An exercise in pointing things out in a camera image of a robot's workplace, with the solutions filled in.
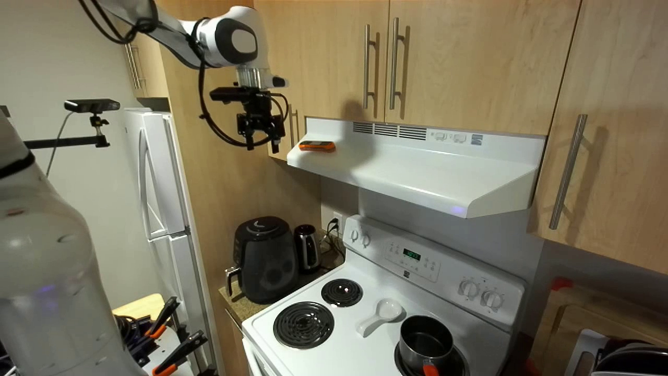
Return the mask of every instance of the control panel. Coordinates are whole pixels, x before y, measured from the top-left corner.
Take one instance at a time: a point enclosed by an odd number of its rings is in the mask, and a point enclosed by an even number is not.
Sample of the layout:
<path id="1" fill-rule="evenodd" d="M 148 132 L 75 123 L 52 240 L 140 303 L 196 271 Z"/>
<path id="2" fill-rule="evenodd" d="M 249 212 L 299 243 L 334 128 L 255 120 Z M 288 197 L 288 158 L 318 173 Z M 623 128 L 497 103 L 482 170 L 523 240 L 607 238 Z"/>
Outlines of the control panel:
<path id="1" fill-rule="evenodd" d="M 347 218 L 345 245 L 391 274 L 503 328 L 513 328 L 525 282 L 456 249 L 369 218 Z"/>

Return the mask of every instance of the kitchen counter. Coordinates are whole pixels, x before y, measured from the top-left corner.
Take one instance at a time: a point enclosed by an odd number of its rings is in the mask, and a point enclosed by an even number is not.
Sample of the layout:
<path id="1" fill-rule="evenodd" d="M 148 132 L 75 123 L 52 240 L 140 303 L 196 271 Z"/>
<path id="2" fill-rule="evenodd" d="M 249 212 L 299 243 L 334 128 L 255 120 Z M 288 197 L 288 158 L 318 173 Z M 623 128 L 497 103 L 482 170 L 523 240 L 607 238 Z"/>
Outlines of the kitchen counter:
<path id="1" fill-rule="evenodd" d="M 312 281 L 328 274 L 331 270 L 334 270 L 336 266 L 343 263 L 343 257 L 334 257 L 333 252 L 324 252 L 320 256 L 320 262 L 322 262 L 322 268 L 315 270 L 313 274 L 300 278 L 299 286 L 306 286 L 309 284 Z M 260 306 L 260 303 L 253 303 L 245 297 L 245 293 L 241 290 L 239 286 L 239 281 L 231 282 L 231 297 L 228 295 L 228 289 L 221 286 L 219 289 L 219 295 L 224 297 L 224 303 L 226 303 L 226 309 L 228 313 L 231 316 L 231 320 L 241 326 L 246 318 L 260 313 L 264 307 L 267 306 Z"/>

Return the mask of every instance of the white range hood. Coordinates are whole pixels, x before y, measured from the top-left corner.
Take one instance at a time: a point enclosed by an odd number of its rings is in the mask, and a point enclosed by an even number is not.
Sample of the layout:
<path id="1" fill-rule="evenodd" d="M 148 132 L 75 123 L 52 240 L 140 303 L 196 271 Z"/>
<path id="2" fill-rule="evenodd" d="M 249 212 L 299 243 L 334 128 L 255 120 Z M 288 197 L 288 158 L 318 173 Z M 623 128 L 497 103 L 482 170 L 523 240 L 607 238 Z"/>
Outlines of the white range hood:
<path id="1" fill-rule="evenodd" d="M 303 140 L 334 152 L 288 152 L 288 166 L 456 218 L 528 208 L 545 138 L 307 120 Z"/>

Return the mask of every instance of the stove burner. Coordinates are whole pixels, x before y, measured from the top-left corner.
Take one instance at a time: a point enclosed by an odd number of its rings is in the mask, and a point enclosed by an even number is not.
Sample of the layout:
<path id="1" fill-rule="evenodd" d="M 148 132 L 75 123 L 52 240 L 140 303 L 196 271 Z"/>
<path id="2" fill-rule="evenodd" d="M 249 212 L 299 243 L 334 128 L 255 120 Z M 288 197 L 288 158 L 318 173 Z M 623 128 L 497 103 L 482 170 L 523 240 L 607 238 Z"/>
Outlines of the stove burner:
<path id="1" fill-rule="evenodd" d="M 328 307 L 315 301 L 295 303 L 274 320 L 274 336 L 297 350 L 312 350 L 331 338 L 334 316 Z"/>
<path id="2" fill-rule="evenodd" d="M 322 289 L 322 299 L 331 306 L 350 307 L 362 299 L 362 286 L 354 281 L 333 281 Z"/>
<path id="3" fill-rule="evenodd" d="M 399 354 L 399 344 L 394 348 L 394 363 L 396 363 L 396 368 L 399 368 L 399 373 L 402 373 L 403 376 L 422 376 L 422 375 L 411 373 L 411 371 L 403 363 L 402 354 Z M 438 375 L 447 375 L 447 376 L 467 376 L 467 366 L 466 366 L 466 361 L 463 361 L 463 357 L 462 357 L 462 354 L 459 354 L 458 350 L 453 350 L 452 359 L 438 371 Z"/>

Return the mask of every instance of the white bottle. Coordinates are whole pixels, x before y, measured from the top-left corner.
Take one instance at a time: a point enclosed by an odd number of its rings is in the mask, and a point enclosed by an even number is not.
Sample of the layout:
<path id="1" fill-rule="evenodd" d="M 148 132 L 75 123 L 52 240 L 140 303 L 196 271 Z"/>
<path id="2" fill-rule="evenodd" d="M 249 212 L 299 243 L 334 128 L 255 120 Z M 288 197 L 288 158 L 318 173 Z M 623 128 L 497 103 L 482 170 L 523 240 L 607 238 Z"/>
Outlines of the white bottle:
<path id="1" fill-rule="evenodd" d="M 115 326 L 83 218 L 3 115 L 0 343 L 26 376 L 146 376 Z"/>

